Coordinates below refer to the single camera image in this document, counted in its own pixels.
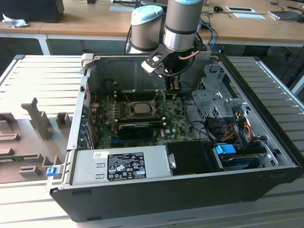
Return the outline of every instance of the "metal bracket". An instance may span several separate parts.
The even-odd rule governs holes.
[[[156,68],[169,54],[173,52],[174,51],[167,49],[165,45],[160,46],[149,55],[145,62],[150,67]]]

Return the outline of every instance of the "white sticker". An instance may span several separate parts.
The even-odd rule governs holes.
[[[146,172],[145,171],[136,171],[135,172],[137,175],[141,175],[141,174],[145,174]]]
[[[94,152],[93,158],[94,159],[107,158],[108,155],[109,155],[108,151]]]

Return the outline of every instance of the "paper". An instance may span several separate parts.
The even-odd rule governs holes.
[[[22,27],[22,26],[27,26],[29,25],[28,23],[25,22],[25,20],[23,19],[12,19],[12,18],[8,18],[6,17],[4,14],[3,15],[3,20],[2,22],[8,26],[8,27],[11,27],[11,28],[15,28],[15,27]]]
[[[265,19],[260,14],[253,13],[233,13],[237,18],[249,18],[249,19]]]

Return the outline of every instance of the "green circuit board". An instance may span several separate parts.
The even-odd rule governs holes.
[[[148,104],[149,102],[151,101],[141,100],[137,103]],[[132,119],[130,103],[127,101],[118,102],[111,96],[104,97],[100,101],[99,107],[103,120],[95,125],[98,128],[98,149],[163,145],[171,141],[190,141],[194,139],[183,116],[181,98],[165,100],[164,94],[160,94],[155,100],[155,108],[157,109],[155,114],[158,117],[166,118],[166,126],[154,127],[153,136],[149,138],[120,140],[117,118]]]

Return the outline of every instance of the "blue cable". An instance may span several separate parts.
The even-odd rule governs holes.
[[[207,24],[203,23],[204,26],[206,26],[207,28],[209,28],[209,30],[212,32],[213,35],[213,44],[212,44],[212,48],[214,48],[215,45],[215,34],[214,34],[214,30]]]

